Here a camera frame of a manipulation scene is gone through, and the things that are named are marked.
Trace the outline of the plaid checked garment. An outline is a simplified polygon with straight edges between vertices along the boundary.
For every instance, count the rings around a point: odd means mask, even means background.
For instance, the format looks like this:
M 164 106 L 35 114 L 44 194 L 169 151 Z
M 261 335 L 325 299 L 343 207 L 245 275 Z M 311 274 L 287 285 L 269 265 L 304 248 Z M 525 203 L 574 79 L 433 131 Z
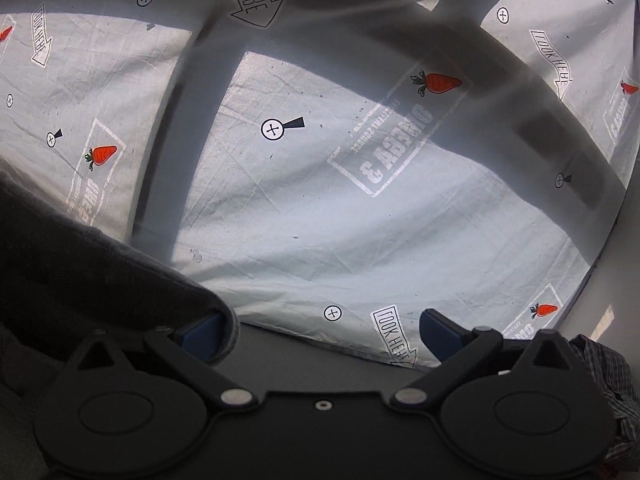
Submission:
M 629 364 L 620 352 L 584 335 L 578 335 L 568 343 L 584 362 L 614 414 L 615 437 L 605 461 L 618 463 L 621 470 L 638 471 L 639 397 L 634 390 Z

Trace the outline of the white printed carrot sheet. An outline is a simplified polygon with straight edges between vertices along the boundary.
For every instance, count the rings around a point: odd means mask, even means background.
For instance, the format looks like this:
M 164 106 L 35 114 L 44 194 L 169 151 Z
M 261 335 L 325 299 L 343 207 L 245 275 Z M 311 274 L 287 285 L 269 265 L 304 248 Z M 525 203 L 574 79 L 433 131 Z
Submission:
M 639 151 L 639 0 L 1 0 L 1 159 L 243 321 L 430 366 L 562 318 Z

